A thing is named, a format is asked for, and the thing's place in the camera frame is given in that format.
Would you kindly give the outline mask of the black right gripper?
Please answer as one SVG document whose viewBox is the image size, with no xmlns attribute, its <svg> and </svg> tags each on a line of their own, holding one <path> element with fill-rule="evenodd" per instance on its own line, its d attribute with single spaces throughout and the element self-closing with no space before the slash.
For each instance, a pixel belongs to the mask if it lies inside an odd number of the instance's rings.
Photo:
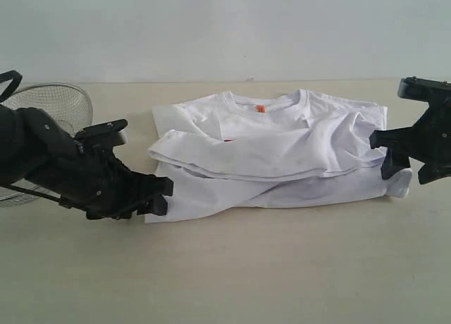
<svg viewBox="0 0 451 324">
<path fill-rule="evenodd" d="M 430 104 L 410 127 L 374 130 L 369 144 L 372 149 L 387 148 L 381 166 L 383 180 L 410 169 L 409 157 L 423 163 L 418 171 L 420 185 L 450 177 L 450 102 Z M 395 150 L 407 150 L 409 156 Z"/>
</svg>

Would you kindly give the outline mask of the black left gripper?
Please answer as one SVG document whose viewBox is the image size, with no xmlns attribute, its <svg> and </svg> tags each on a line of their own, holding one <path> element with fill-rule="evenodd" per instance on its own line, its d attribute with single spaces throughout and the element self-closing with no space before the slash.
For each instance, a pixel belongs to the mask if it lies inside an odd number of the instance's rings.
<svg viewBox="0 0 451 324">
<path fill-rule="evenodd" d="M 64 206 L 83 210 L 90 220 L 167 214 L 163 196 L 173 196 L 174 186 L 169 177 L 134 172 L 111 149 L 75 145 L 74 157 L 50 157 L 25 178 L 59 194 Z"/>
</svg>

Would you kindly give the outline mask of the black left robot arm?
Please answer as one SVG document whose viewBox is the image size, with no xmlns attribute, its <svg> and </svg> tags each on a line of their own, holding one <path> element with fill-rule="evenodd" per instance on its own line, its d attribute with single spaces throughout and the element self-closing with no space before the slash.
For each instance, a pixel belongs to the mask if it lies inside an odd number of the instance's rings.
<svg viewBox="0 0 451 324">
<path fill-rule="evenodd" d="M 129 169 L 113 152 L 125 144 L 120 119 L 63 130 L 42 109 L 1 107 L 1 186 L 85 212 L 87 219 L 164 216 L 173 181 Z"/>
</svg>

